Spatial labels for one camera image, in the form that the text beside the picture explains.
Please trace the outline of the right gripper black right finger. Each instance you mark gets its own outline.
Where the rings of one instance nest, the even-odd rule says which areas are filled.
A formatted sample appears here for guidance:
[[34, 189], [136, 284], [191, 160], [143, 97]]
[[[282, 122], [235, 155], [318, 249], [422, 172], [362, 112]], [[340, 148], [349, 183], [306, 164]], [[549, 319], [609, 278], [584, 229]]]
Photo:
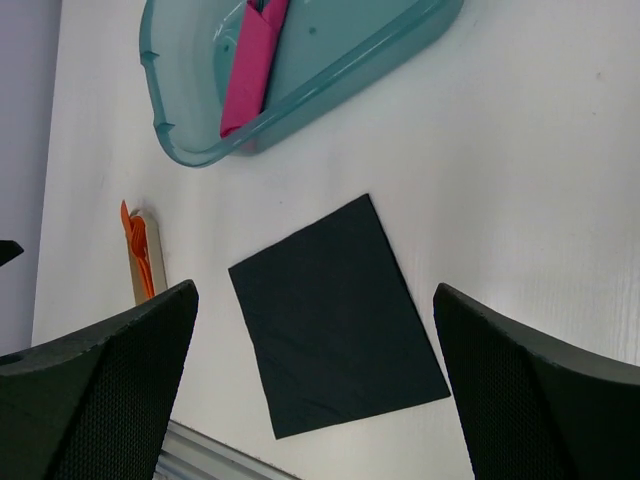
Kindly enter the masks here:
[[434, 320], [477, 479], [636, 479], [639, 369], [440, 284]]

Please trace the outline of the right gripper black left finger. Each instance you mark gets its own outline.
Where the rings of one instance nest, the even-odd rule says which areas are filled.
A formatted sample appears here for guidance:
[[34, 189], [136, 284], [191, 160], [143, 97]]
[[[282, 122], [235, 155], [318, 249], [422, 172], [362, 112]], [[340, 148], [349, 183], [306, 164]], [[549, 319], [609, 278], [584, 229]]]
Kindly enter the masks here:
[[2, 478], [152, 478], [198, 302], [186, 280], [128, 311], [2, 356]]

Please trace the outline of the orange plastic knife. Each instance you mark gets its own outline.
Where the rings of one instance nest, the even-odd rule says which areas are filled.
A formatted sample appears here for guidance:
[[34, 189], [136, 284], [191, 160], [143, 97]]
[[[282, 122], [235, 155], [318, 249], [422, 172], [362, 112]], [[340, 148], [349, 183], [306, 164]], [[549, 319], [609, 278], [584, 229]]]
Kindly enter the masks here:
[[143, 220], [136, 220], [130, 214], [125, 201], [121, 202], [120, 215], [130, 253], [133, 256], [138, 278], [144, 291], [144, 297], [149, 300], [155, 295], [151, 267], [147, 259], [146, 226]]

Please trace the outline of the black paper napkin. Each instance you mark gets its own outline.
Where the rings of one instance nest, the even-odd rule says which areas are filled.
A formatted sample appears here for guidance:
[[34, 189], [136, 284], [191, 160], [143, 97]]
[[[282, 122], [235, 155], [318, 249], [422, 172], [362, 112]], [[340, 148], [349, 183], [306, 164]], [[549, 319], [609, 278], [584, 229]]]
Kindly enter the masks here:
[[229, 270], [282, 439], [450, 391], [372, 199]]

